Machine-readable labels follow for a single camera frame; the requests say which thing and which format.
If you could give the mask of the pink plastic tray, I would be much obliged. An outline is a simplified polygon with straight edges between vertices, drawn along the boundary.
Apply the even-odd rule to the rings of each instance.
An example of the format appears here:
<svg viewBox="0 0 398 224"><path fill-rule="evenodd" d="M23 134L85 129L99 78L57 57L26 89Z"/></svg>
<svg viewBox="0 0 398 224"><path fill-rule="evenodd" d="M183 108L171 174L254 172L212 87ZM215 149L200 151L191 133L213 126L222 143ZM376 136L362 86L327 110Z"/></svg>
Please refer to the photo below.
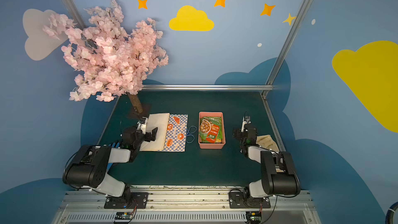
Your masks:
<svg viewBox="0 0 398 224"><path fill-rule="evenodd" d="M200 125L200 119L208 116L208 117L221 117L222 119L222 143L220 144L209 144L209 143L200 143L200 136L198 138L198 143L200 145L201 149L222 149L223 146L226 144L226 137L225 137L225 130L224 130L224 119L223 119L223 113L222 112L200 112L199 113L199 125Z"/></svg>

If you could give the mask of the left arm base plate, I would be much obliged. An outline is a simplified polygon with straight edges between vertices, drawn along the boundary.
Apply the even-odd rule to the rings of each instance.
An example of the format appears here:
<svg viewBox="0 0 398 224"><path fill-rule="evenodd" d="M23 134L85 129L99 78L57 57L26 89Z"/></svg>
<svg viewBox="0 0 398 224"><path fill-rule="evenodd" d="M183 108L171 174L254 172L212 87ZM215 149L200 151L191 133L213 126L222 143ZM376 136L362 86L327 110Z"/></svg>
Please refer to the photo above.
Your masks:
<svg viewBox="0 0 398 224"><path fill-rule="evenodd" d="M104 209L145 209L148 192L131 192L121 197L107 197Z"/></svg>

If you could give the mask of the cream checkered paper bag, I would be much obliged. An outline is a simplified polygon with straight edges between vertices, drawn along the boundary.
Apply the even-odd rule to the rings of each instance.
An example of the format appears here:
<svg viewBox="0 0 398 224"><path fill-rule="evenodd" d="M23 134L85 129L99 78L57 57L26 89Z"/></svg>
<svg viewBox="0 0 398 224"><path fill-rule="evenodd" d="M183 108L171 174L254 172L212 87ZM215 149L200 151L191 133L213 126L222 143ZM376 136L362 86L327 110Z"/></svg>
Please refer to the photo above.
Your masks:
<svg viewBox="0 0 398 224"><path fill-rule="evenodd" d="M185 152L188 115L159 113L150 114L146 131L158 128L155 141L143 141L140 151Z"/></svg>

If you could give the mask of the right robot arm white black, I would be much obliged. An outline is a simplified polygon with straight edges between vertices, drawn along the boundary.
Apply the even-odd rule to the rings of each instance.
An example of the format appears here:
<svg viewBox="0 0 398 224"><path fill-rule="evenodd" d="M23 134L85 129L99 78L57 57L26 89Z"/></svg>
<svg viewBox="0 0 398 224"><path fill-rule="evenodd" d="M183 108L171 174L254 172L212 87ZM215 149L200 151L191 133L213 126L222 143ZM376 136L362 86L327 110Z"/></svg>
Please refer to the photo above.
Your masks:
<svg viewBox="0 0 398 224"><path fill-rule="evenodd" d="M244 122L242 127L233 130L233 137L239 141L241 153L260 164L261 178L251 182L247 192L252 198L271 195L293 198L301 192L301 184L296 174L292 155L286 151L272 151L256 143L256 128Z"/></svg>

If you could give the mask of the green soup packet red label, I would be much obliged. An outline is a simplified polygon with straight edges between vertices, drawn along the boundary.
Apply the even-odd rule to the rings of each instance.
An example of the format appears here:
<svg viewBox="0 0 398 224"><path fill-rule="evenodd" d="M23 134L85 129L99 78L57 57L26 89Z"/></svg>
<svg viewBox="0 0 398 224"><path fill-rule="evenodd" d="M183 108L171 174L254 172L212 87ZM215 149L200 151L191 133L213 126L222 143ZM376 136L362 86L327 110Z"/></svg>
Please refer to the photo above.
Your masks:
<svg viewBox="0 0 398 224"><path fill-rule="evenodd" d="M199 125L200 143L222 143L222 119L221 117L205 116L200 119Z"/></svg>

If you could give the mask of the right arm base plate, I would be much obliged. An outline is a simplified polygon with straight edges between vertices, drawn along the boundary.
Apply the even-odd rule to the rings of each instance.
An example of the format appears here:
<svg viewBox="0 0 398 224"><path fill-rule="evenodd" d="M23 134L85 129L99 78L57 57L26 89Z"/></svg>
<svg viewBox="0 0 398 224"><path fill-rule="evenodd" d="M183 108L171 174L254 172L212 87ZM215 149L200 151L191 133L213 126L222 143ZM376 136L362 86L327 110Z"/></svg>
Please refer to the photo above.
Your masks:
<svg viewBox="0 0 398 224"><path fill-rule="evenodd" d="M232 209L238 208L271 208L269 198L253 198L239 190L232 190L228 193L229 206Z"/></svg>

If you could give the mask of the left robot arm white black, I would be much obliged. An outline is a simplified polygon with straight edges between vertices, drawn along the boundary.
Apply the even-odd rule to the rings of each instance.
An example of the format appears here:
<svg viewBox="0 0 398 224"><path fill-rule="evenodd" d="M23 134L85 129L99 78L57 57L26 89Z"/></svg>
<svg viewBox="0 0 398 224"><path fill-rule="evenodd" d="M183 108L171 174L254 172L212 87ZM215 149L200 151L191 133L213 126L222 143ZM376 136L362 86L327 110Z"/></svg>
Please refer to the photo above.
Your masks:
<svg viewBox="0 0 398 224"><path fill-rule="evenodd" d="M66 164L63 182L75 189L89 188L109 197L120 198L127 189L124 182L108 174L108 165L133 162L143 142L154 142L158 128L144 132L136 127L125 129L122 144L126 147L83 145Z"/></svg>

